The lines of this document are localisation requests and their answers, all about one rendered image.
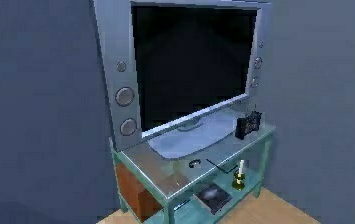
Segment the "black flat square case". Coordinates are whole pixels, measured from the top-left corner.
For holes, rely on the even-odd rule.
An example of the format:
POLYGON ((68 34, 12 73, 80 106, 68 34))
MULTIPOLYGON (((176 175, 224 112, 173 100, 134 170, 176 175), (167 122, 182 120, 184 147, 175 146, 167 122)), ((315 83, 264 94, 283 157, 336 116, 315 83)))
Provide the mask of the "black flat square case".
POLYGON ((232 199, 229 193, 215 183, 203 187, 200 192, 195 194, 195 197, 205 205, 212 214, 216 214, 232 199))

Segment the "green glass television stand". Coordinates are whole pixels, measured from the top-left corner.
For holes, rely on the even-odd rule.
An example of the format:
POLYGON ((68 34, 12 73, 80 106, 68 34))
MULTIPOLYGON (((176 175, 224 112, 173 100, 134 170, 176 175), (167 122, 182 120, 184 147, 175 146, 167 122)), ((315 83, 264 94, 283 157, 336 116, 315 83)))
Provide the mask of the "green glass television stand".
POLYGON ((217 224, 249 194, 259 196, 274 133, 273 125, 262 123, 258 131, 243 140, 229 135, 207 149, 178 160, 161 157, 148 144, 120 152, 112 150, 114 171, 123 163, 162 206, 141 222, 121 195, 116 176, 121 211, 131 213, 138 224, 217 224), (245 187, 237 190, 232 182, 241 160, 245 187), (195 197, 212 183, 232 196, 216 214, 195 197))

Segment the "silver television set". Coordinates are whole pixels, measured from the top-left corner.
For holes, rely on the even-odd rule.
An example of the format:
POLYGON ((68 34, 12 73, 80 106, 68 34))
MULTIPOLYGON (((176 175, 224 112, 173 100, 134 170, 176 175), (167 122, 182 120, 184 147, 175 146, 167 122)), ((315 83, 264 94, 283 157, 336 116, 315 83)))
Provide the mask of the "silver television set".
POLYGON ((272 3, 91 2, 114 151, 178 159, 235 131, 262 73, 272 3))

